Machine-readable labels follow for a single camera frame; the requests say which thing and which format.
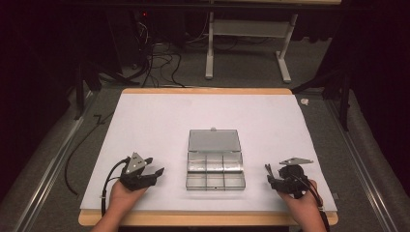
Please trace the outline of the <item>person's left hand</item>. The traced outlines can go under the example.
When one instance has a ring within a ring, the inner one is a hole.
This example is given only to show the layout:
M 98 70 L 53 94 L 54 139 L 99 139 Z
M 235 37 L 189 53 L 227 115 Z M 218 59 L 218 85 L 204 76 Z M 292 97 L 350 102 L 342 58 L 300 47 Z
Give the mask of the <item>person's left hand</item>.
M 110 192 L 108 211 L 122 214 L 129 212 L 146 190 L 147 188 L 129 190 L 117 181 Z

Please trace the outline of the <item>black stand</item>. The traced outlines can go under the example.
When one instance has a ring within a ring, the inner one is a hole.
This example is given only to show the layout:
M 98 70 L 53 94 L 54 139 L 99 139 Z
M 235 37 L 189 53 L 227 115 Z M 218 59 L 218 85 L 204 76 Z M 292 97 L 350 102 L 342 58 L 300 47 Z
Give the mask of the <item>black stand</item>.
M 78 120 L 85 110 L 85 93 L 84 86 L 87 85 L 91 91 L 100 91 L 102 85 L 100 83 L 99 73 L 93 63 L 80 63 L 75 69 L 75 95 L 76 95 L 76 115 Z
M 291 92 L 299 94 L 317 86 L 323 87 L 322 97 L 324 100 L 339 99 L 338 120 L 342 128 L 348 131 L 347 112 L 349 108 L 350 75 L 346 70 L 333 70 L 292 88 Z

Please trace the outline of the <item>person's right hand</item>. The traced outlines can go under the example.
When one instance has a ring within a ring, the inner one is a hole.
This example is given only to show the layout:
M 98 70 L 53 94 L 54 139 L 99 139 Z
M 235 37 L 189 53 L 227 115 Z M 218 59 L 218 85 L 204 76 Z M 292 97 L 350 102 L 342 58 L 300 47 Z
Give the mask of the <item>person's right hand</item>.
M 279 191 L 278 195 L 285 202 L 293 219 L 300 225 L 313 223 L 321 219 L 315 197 L 309 191 L 299 199 Z

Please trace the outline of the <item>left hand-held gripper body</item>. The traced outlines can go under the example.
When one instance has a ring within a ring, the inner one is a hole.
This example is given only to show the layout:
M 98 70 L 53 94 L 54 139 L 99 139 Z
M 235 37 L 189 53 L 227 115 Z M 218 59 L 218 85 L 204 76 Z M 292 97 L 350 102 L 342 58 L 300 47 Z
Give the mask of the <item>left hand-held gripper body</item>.
M 144 189 L 154 186 L 157 183 L 153 174 L 143 175 L 147 166 L 145 159 L 137 152 L 133 152 L 128 158 L 126 166 L 122 169 L 120 182 L 129 190 Z

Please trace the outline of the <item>white metal desk frame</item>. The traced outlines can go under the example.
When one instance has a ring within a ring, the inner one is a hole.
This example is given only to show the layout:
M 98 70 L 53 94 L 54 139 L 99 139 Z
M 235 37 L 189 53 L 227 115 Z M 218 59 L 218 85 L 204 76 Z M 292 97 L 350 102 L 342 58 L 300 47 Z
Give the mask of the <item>white metal desk frame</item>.
M 338 6 L 341 0 L 209 0 L 216 6 L 217 3 L 244 3 L 247 9 L 257 4 L 267 7 L 315 7 L 315 6 Z M 298 13 L 291 13 L 284 20 L 257 20 L 257 19 L 220 19 L 215 18 L 213 12 L 208 13 L 208 50 L 206 56 L 205 78 L 214 77 L 214 37 L 233 36 L 251 38 L 275 38 L 282 39 L 282 48 L 275 52 L 280 76 L 284 83 L 290 83 L 291 77 L 287 69 L 285 54 L 291 36 L 293 35 Z

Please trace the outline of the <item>metal floor rail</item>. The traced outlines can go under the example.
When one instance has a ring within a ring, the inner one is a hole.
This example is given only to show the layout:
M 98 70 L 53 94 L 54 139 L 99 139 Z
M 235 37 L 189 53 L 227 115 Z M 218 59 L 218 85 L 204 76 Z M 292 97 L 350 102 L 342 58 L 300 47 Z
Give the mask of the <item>metal floor rail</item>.
M 84 114 L 91 107 L 98 93 L 85 94 L 85 106 L 77 113 L 76 98 L 70 95 L 73 104 L 47 133 L 46 137 L 18 176 L 10 197 L 17 206 L 17 221 L 12 232 L 28 232 L 46 201 L 72 147 Z
M 362 160 L 359 150 L 356 148 L 350 133 L 343 127 L 339 121 L 338 110 L 336 105 L 332 101 L 325 101 L 325 104 L 331 113 L 334 121 L 337 124 L 337 128 L 341 133 L 345 145 L 348 149 L 349 158 L 353 162 L 354 169 L 358 175 L 358 179 L 361 182 L 362 189 L 366 194 L 366 198 L 375 213 L 379 224 L 384 232 L 398 232 L 398 225 L 394 222 L 391 212 L 386 207 L 386 201 L 383 199 L 379 189 L 373 182 L 370 173 L 366 167 L 366 164 Z

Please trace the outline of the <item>clear plastic compartment box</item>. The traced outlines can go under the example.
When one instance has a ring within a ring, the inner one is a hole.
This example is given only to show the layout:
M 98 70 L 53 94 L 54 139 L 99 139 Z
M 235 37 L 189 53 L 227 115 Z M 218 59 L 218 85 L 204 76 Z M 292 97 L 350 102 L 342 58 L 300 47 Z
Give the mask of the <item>clear plastic compartment box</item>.
M 190 130 L 187 190 L 244 190 L 244 161 L 236 130 Z

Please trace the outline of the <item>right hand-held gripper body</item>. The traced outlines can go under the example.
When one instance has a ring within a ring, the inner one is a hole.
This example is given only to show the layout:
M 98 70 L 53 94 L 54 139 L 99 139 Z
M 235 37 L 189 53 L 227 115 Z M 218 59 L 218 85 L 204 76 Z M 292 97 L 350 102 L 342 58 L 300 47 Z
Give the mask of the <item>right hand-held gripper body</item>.
M 281 191 L 287 194 L 292 194 L 294 197 L 302 197 L 304 193 L 310 190 L 308 177 L 305 175 L 302 164 L 312 163 L 310 159 L 291 158 L 280 162 L 282 168 L 278 171 L 279 179 L 275 180 L 271 185 L 272 189 Z

